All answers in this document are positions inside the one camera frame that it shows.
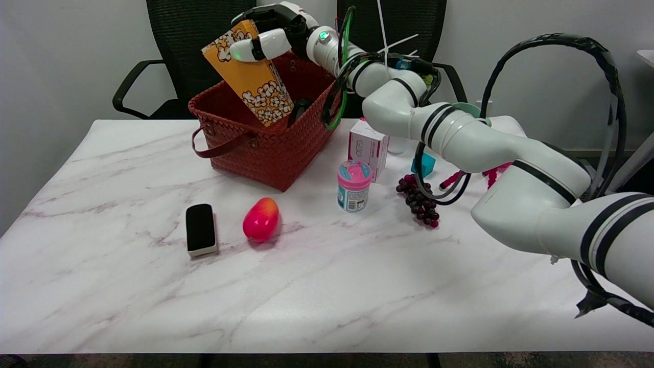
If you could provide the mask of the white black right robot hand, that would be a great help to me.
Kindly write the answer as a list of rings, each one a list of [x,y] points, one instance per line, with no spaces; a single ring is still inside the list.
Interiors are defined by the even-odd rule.
[[[304,60],[309,58],[308,39],[319,24],[299,5],[280,2],[253,7],[233,18],[231,25],[246,20],[253,22],[257,35],[234,42],[230,46],[233,59],[242,62],[273,60],[287,52]]]

